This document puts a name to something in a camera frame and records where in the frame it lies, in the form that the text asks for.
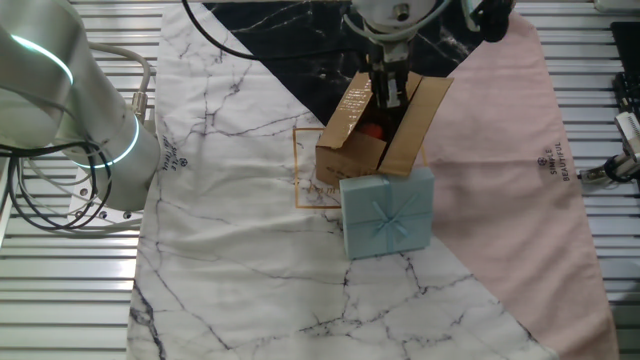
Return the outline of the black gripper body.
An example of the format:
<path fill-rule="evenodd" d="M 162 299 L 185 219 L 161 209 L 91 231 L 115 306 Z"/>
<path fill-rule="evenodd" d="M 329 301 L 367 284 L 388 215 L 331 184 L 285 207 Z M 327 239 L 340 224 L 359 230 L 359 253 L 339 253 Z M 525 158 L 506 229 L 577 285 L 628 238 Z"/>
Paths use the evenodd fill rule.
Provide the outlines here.
<path fill-rule="evenodd" d="M 407 41 L 370 42 L 368 67 L 370 71 L 406 73 L 410 67 L 411 43 Z"/>

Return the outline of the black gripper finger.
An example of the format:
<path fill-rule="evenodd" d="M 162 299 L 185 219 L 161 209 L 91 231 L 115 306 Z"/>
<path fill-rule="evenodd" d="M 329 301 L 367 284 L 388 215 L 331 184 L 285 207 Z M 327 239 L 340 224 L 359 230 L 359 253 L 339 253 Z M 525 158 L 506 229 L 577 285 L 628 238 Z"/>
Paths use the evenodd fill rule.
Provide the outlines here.
<path fill-rule="evenodd" d="M 397 108 L 408 103 L 406 83 L 408 72 L 398 70 L 389 74 L 389 107 Z"/>
<path fill-rule="evenodd" d="M 385 71 L 372 70 L 369 72 L 371 90 L 376 97 L 379 108 L 387 108 L 389 101 L 389 78 Z"/>

